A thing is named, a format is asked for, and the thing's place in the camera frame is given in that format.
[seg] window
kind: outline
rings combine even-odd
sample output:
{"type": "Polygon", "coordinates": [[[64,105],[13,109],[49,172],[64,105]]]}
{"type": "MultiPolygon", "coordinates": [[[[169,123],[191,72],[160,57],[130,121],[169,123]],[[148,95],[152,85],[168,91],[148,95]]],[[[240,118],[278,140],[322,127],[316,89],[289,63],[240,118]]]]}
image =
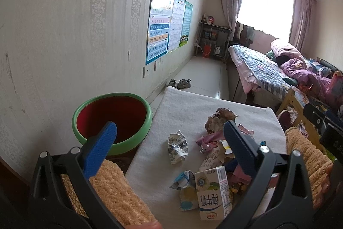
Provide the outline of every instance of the window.
{"type": "Polygon", "coordinates": [[[294,0],[242,0],[237,21],[289,41],[294,0]]]}

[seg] cardboard box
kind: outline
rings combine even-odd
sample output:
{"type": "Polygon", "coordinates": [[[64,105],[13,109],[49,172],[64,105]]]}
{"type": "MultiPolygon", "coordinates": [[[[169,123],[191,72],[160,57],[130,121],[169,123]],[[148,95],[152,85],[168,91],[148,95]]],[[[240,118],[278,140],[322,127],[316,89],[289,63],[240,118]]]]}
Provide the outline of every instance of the cardboard box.
{"type": "Polygon", "coordinates": [[[223,220],[232,210],[224,166],[194,174],[201,220],[223,220]]]}

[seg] green poster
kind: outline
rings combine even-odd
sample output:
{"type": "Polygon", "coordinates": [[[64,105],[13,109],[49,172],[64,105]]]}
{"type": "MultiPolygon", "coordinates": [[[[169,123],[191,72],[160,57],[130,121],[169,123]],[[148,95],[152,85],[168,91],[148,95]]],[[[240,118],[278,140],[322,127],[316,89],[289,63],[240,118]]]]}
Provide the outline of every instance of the green poster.
{"type": "Polygon", "coordinates": [[[179,47],[187,44],[188,42],[189,28],[191,26],[191,19],[192,19],[192,11],[193,11],[193,5],[190,4],[188,1],[186,1],[184,23],[182,25],[181,40],[180,40],[179,47]]]}

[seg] wall poster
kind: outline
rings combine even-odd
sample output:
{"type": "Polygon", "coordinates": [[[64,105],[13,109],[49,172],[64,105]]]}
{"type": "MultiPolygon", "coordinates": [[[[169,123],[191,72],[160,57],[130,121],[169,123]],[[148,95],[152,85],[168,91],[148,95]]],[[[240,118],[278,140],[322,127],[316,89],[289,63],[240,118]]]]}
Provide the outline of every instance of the wall poster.
{"type": "Polygon", "coordinates": [[[167,53],[173,4],[174,0],[151,0],[145,64],[167,53]]]}
{"type": "Polygon", "coordinates": [[[189,28],[191,26],[193,5],[186,1],[184,22],[182,25],[181,40],[179,47],[187,44],[189,36],[189,28]]]}
{"type": "Polygon", "coordinates": [[[180,45],[185,7],[185,0],[174,0],[173,13],[170,22],[168,52],[178,48],[180,45]]]}

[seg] shoe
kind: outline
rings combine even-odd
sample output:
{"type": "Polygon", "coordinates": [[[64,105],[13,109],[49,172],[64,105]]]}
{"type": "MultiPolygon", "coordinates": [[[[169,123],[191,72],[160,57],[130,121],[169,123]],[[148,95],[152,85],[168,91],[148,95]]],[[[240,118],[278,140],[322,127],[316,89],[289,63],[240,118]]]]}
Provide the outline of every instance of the shoe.
{"type": "Polygon", "coordinates": [[[282,127],[282,130],[285,132],[287,129],[292,127],[290,120],[290,114],[287,110],[283,110],[278,116],[277,119],[282,127]]]}
{"type": "Polygon", "coordinates": [[[190,87],[191,87],[191,80],[190,79],[188,79],[188,80],[182,79],[177,83],[178,89],[184,89],[184,88],[190,88],[190,87]]]}
{"type": "Polygon", "coordinates": [[[176,85],[176,81],[174,79],[171,79],[169,84],[168,84],[168,87],[174,87],[174,88],[177,88],[177,85],[176,85]]]}

